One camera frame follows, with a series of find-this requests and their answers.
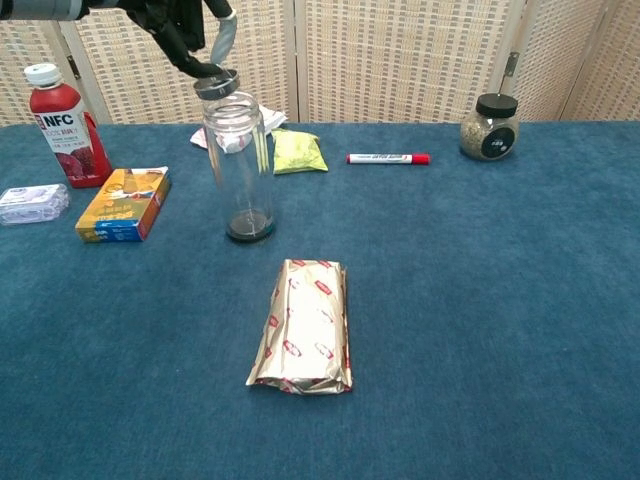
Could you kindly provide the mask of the orange carton box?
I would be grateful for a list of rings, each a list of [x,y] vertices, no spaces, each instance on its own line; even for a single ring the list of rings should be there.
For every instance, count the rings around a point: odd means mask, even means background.
[[[142,242],[171,188],[169,168],[116,169],[75,225],[85,243]]]

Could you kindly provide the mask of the green snack packet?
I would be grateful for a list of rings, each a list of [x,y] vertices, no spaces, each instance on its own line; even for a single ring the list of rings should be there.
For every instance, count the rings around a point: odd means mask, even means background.
[[[327,172],[316,135],[285,129],[271,132],[274,141],[274,174]]]

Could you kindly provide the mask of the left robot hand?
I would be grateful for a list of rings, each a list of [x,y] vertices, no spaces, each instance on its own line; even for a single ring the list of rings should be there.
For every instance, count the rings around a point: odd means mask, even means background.
[[[192,78],[222,72],[237,30],[235,10],[227,0],[86,0],[90,9],[118,8],[151,35],[169,61]],[[203,8],[219,22],[210,60],[202,63],[192,54],[205,47]]]

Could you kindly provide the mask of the transparent glass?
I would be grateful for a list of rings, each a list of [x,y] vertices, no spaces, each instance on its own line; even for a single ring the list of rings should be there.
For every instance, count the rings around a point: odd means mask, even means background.
[[[252,243],[275,225],[272,161],[258,102],[237,91],[205,101],[204,133],[216,186],[219,212],[232,240]]]

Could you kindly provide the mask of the woven folding screen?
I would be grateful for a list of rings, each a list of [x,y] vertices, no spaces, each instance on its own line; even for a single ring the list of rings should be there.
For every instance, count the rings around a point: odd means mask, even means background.
[[[515,97],[523,121],[640,120],[640,0],[229,1],[227,65],[294,122],[458,122],[488,92]],[[31,121],[23,70],[40,62],[60,67],[100,123],[201,119],[192,80],[109,10],[0,22],[0,126]]]

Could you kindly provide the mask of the blue tablecloth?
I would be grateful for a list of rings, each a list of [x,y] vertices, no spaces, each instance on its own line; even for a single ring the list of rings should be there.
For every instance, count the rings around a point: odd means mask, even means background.
[[[189,125],[105,125],[167,166],[147,240],[0,226],[0,480],[640,480],[640,123],[535,123],[475,162],[451,124],[315,124],[275,232],[220,225]],[[429,165],[348,164],[427,153]],[[348,273],[354,387],[249,387],[279,267]]]

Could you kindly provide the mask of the silver foil packet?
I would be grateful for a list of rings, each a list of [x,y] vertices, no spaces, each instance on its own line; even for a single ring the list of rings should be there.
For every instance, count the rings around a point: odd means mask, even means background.
[[[352,390],[346,280],[339,262],[284,260],[248,386],[297,395]]]

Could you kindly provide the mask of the white paper packet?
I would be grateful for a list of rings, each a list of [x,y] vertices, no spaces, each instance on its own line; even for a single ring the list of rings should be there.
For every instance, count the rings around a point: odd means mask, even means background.
[[[262,104],[259,105],[259,109],[263,117],[266,135],[270,135],[273,129],[280,127],[287,120],[284,112],[269,109]],[[251,132],[244,134],[216,134],[215,139],[217,145],[225,153],[238,153],[252,142],[252,134]],[[208,143],[205,130],[203,128],[197,130],[191,136],[190,142],[195,146],[207,149]]]

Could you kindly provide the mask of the clear plastic packet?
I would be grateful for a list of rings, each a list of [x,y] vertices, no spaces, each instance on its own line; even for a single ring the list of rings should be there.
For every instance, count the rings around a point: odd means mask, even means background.
[[[70,205],[63,184],[13,187],[0,195],[0,224],[41,223],[57,219]]]

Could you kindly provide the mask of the red marker pen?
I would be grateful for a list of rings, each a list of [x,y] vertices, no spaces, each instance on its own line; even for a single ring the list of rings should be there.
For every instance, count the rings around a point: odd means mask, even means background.
[[[414,154],[347,154],[348,164],[400,164],[400,165],[429,165],[431,157],[427,153]]]

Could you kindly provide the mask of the red juice bottle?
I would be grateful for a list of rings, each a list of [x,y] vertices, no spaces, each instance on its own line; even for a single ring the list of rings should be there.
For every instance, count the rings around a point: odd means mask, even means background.
[[[52,63],[30,65],[24,74],[33,87],[29,108],[70,185],[102,186],[112,166],[80,93]]]

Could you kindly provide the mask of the glass jar black lid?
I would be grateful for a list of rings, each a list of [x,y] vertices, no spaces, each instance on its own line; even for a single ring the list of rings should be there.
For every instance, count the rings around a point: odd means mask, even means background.
[[[460,125],[460,150],[469,158],[497,161],[510,154],[519,136],[518,101],[506,94],[480,95]]]

